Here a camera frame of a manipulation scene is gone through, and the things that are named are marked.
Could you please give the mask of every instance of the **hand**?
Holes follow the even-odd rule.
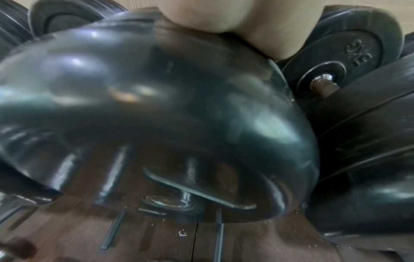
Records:
[[[179,25],[235,33],[274,60],[282,60],[303,46],[325,0],[157,0],[157,6]]]

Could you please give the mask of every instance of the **wooden floor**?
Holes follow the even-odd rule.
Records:
[[[18,0],[28,6],[32,0]],[[151,0],[118,0],[129,9],[152,6]],[[404,31],[414,31],[414,0],[329,0],[331,4],[366,4],[394,13]],[[20,210],[0,227],[0,239],[23,237],[38,251],[31,262],[207,262],[212,261],[215,229],[210,224],[127,215],[113,246],[99,250],[116,212],[88,206],[66,196],[39,208]],[[281,218],[225,227],[226,262],[340,262],[298,212]]]

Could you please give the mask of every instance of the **dumbbell handle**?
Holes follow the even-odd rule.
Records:
[[[334,92],[339,90],[339,86],[332,81],[333,77],[330,74],[323,74],[316,77],[310,83],[310,89],[318,93],[323,98],[327,98]]]

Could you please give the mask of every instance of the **human skin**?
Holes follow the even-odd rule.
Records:
[[[305,43],[326,0],[157,0],[171,21],[196,30],[232,32],[274,60]]]

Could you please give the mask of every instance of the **beige wall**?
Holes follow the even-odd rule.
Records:
[[[32,0],[16,0],[29,6]],[[154,0],[116,0],[128,9],[153,6]],[[363,4],[389,10],[397,16],[406,33],[414,31],[414,0],[328,0],[330,4]]]

